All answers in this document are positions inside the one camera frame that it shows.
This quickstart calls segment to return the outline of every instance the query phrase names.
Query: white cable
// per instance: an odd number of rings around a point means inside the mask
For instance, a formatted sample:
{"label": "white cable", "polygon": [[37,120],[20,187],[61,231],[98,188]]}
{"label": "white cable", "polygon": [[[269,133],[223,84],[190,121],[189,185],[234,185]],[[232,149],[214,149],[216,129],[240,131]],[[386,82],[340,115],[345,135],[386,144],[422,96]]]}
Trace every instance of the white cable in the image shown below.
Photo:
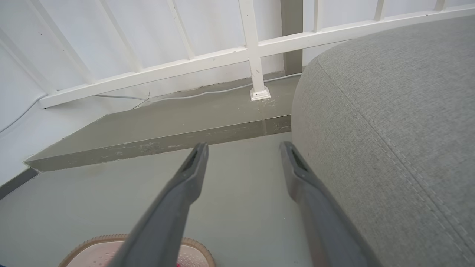
{"label": "white cable", "polygon": [[7,125],[6,127],[4,127],[1,131],[0,131],[0,134],[5,131],[6,129],[8,129],[8,127],[12,126],[15,122],[17,122],[20,118],[22,118],[41,98],[44,98],[45,96],[47,95],[42,95],[42,96],[39,96],[37,99],[35,99],[35,101],[33,101],[33,103],[31,103],[31,105],[29,106],[29,108],[27,108],[20,116],[18,116],[18,118],[16,118],[13,122],[11,122],[9,125]]}
{"label": "white cable", "polygon": [[[287,75],[287,76],[268,79],[268,80],[265,80],[264,82],[265,83],[266,82],[272,82],[272,81],[282,80],[282,79],[285,79],[285,78],[290,78],[290,77],[299,76],[299,75],[302,75],[302,73],[296,73],[296,74],[291,74],[291,75]],[[118,95],[96,95],[96,96],[113,97],[113,98],[130,98],[130,99],[137,99],[137,100],[147,101],[147,102],[151,102],[151,103],[157,103],[157,102],[161,102],[161,101],[165,101],[165,100],[188,99],[188,98],[195,98],[195,97],[202,96],[202,95],[207,95],[207,94],[225,93],[225,92],[230,92],[230,91],[233,91],[233,90],[241,89],[241,88],[244,88],[244,87],[248,87],[248,86],[251,86],[251,85],[252,84],[247,84],[247,85],[238,86],[238,87],[234,87],[234,88],[231,88],[231,89],[228,89],[228,90],[222,90],[222,91],[208,91],[208,92],[204,92],[204,93],[197,94],[197,95],[162,98],[162,99],[159,99],[157,101],[150,101],[148,99],[144,99],[144,98],[140,98],[140,97],[134,97],[134,96],[118,96]]]}
{"label": "white cable", "polygon": [[[272,81],[282,80],[282,79],[285,79],[285,78],[290,78],[290,77],[299,76],[299,75],[302,75],[302,73],[296,73],[296,74],[291,74],[291,75],[287,75],[287,76],[277,77],[277,78],[265,80],[264,82],[265,82],[265,83],[266,83],[266,82],[272,82]],[[164,100],[188,99],[188,98],[194,98],[194,97],[198,97],[198,96],[202,96],[202,95],[207,95],[207,94],[225,93],[225,92],[230,92],[230,91],[237,90],[237,89],[241,89],[241,88],[244,88],[244,87],[247,87],[247,86],[251,86],[251,85],[252,85],[252,84],[243,85],[243,86],[238,86],[238,87],[234,87],[234,88],[231,88],[231,89],[228,89],[228,90],[223,90],[223,91],[209,91],[209,92],[204,92],[204,93],[201,93],[201,94],[198,94],[198,95],[162,98],[162,99],[159,99],[159,100],[157,100],[157,101],[150,101],[150,100],[148,100],[148,99],[144,99],[144,98],[140,98],[140,97],[135,97],[135,96],[119,96],[119,95],[96,95],[96,96],[100,96],[100,97],[112,97],[112,98],[129,98],[129,99],[137,99],[137,100],[142,100],[142,101],[151,102],[151,103],[157,103],[157,102],[161,102],[161,101],[164,101]],[[11,122],[9,125],[7,125],[6,127],[4,127],[4,128],[0,131],[0,134],[1,134],[3,131],[7,130],[10,126],[12,126],[12,125],[13,125],[15,122],[17,122],[19,119],[21,119],[41,98],[44,98],[45,96],[47,96],[47,95],[42,95],[42,96],[39,96],[37,99],[35,99],[35,101],[33,101],[33,103],[31,103],[31,105],[30,105],[20,116],[18,116],[18,118],[16,118],[13,122]]]}

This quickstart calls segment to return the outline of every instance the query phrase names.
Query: fabric texture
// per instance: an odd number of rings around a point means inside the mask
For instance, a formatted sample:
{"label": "fabric texture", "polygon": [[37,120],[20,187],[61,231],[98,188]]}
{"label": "fabric texture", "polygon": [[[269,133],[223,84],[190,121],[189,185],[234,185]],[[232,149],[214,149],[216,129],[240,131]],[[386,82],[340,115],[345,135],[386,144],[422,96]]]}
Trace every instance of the fabric texture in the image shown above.
{"label": "fabric texture", "polygon": [[475,16],[319,55],[292,139],[384,266],[475,264]]}

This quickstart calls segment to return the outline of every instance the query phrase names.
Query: white wall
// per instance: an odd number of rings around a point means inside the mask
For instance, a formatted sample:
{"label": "white wall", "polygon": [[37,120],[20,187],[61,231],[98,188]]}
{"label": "white wall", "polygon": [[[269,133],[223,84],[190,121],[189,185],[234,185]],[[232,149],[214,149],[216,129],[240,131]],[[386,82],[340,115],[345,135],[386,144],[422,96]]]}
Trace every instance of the white wall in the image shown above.
{"label": "white wall", "polygon": [[[96,79],[130,71],[123,47],[93,0],[40,0]],[[119,25],[144,67],[186,58],[165,0],[108,0]],[[197,55],[244,45],[237,0],[176,0]],[[280,0],[255,1],[259,39],[282,36]],[[58,90],[84,81],[23,0],[0,1],[0,27]],[[263,59],[264,73],[284,69],[281,55]],[[142,98],[169,94],[250,76],[247,62],[173,77],[111,92]],[[0,129],[44,94],[0,47]],[[0,185],[25,170],[25,159],[98,118],[134,108],[140,101],[88,97],[39,109],[34,106],[0,133]]]}

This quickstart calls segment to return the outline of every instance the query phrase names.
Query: concrete floor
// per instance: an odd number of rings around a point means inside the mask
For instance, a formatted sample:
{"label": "concrete floor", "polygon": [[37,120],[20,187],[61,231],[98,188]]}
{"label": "concrete floor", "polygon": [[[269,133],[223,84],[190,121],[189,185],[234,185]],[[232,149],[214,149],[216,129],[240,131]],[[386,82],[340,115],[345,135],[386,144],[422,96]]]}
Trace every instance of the concrete floor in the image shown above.
{"label": "concrete floor", "polygon": [[[211,145],[184,236],[218,266],[311,266],[278,146],[290,133]],[[77,245],[129,232],[190,149],[42,173],[0,200],[0,264],[54,267]]]}

